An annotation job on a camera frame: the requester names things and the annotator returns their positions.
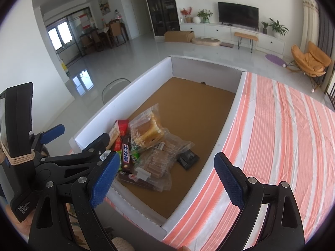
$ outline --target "white round vase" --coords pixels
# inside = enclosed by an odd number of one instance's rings
[[[276,39],[280,39],[280,38],[281,38],[281,34],[278,33],[278,32],[274,32],[274,37],[275,37]]]
[[[194,22],[195,24],[199,24],[199,23],[201,23],[201,18],[198,17],[198,16],[193,17],[193,22]]]

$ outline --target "striped tablecloth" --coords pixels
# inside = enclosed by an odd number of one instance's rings
[[[247,73],[242,99],[222,149],[247,177],[294,193],[307,241],[329,212],[335,194],[335,113],[274,80]],[[163,242],[194,251],[215,250],[238,215],[212,171],[200,194]],[[246,247],[262,226],[263,205]]]

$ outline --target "purple rug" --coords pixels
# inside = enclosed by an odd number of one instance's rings
[[[267,54],[265,57],[270,60],[272,63],[275,63],[279,66],[286,67],[286,62],[276,55]]]

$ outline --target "television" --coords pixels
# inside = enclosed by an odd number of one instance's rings
[[[248,5],[218,2],[219,21],[258,29],[258,8]]]

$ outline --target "cabinet drawer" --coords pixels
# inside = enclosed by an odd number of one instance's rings
[[[204,28],[205,28],[205,37],[222,39],[222,40],[231,40],[230,27],[204,25]]]
[[[259,34],[258,36],[258,47],[283,54],[285,43],[271,36]]]
[[[258,34],[257,33],[253,33],[252,31],[242,30],[242,29],[238,29],[238,28],[232,28],[232,41],[235,41],[235,42],[238,42],[238,37],[235,36],[235,32],[239,32],[239,33],[243,33],[243,34],[247,34],[247,35],[256,36],[258,38]],[[248,43],[248,45],[250,45],[248,39],[242,39],[242,42],[246,42],[246,43]]]
[[[181,24],[180,25],[181,31],[193,31],[196,37],[204,37],[205,30],[204,25],[199,24]]]

